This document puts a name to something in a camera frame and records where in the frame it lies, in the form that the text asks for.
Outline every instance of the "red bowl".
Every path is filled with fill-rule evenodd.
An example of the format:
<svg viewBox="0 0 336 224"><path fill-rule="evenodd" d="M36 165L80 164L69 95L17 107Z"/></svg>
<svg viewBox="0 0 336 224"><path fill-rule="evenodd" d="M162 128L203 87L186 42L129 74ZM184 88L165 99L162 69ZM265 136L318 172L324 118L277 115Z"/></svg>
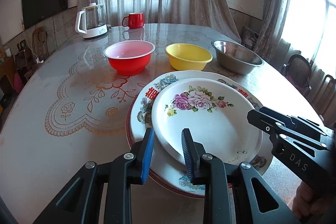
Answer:
<svg viewBox="0 0 336 224"><path fill-rule="evenodd" d="M128 40L107 47L104 55L120 75L137 75L149 63L155 45L141 40Z"/></svg>

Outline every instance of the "wooden chair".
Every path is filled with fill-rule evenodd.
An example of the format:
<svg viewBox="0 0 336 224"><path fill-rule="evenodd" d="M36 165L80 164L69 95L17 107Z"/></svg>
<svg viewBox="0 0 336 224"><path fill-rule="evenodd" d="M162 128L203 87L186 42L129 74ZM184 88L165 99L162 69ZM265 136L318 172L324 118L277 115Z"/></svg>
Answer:
<svg viewBox="0 0 336 224"><path fill-rule="evenodd" d="M301 54L293 54L288 63L283 65L281 74L301 93L306 90L305 96L311 91L309 85L311 66Z"/></svg>
<svg viewBox="0 0 336 224"><path fill-rule="evenodd" d="M336 81L331 75L326 75L312 101L312 106L320 116L324 125L334 129L336 120Z"/></svg>
<svg viewBox="0 0 336 224"><path fill-rule="evenodd" d="M31 35L34 52L43 60L46 60L49 57L47 38L48 34L46 33L44 27L36 28Z"/></svg>

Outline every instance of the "screw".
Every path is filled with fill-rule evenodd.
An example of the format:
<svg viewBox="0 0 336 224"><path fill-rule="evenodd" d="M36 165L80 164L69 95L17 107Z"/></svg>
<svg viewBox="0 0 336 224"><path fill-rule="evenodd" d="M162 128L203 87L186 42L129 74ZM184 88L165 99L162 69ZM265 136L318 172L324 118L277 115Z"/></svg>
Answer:
<svg viewBox="0 0 336 224"><path fill-rule="evenodd" d="M251 165L248 162L242 162L240 164L241 168L249 170L251 168Z"/></svg>
<svg viewBox="0 0 336 224"><path fill-rule="evenodd" d="M88 161L85 163L85 168L92 169L95 166L95 163L93 161Z"/></svg>
<svg viewBox="0 0 336 224"><path fill-rule="evenodd" d="M202 158L205 160L212 160L212 155L209 153L205 153L202 155Z"/></svg>
<svg viewBox="0 0 336 224"><path fill-rule="evenodd" d="M126 160L131 160L131 159L134 158L134 155L133 155L132 153L126 153L126 154L124 155L124 158L125 158Z"/></svg>

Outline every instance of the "white plate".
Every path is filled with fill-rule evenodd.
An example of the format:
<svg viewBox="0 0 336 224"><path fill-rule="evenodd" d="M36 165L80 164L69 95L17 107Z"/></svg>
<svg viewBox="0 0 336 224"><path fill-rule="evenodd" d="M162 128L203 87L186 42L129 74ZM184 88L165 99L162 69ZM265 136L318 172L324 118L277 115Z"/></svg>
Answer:
<svg viewBox="0 0 336 224"><path fill-rule="evenodd" d="M152 125L161 145L184 164L181 132L189 128L193 140L223 162L250 162L259 151L263 132L247 121L252 104L221 82L190 78L164 88L152 107Z"/></svg>
<svg viewBox="0 0 336 224"><path fill-rule="evenodd" d="M146 85L130 108L126 120L126 135L131 147L134 142L141 141L146 128L152 126L151 113L155 96L171 83L189 78L205 78L220 81L242 93L255 109L263 106L246 88L223 75L198 70L169 72L157 77ZM265 173L271 164L273 158L271 154L272 147L268 134L263 132L260 150L251 161L251 164L261 175ZM240 157L241 154L237 154L236 158L238 160ZM175 193L193 198L204 197L204 185L192 185L186 175L185 166L172 158L161 146L157 138L154 140L150 177Z"/></svg>

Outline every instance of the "stacked plates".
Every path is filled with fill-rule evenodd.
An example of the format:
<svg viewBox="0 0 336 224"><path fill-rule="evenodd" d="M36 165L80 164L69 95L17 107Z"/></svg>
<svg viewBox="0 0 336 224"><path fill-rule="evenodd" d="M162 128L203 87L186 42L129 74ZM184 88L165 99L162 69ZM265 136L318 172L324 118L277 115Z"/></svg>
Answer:
<svg viewBox="0 0 336 224"><path fill-rule="evenodd" d="M147 127L156 138L150 176L178 194L202 198L204 185L192 185L185 171L181 131L227 163L249 161L262 175L272 161L266 133L250 125L247 112L262 104L243 86L211 72L176 71L159 76L139 93L127 117L130 146Z"/></svg>

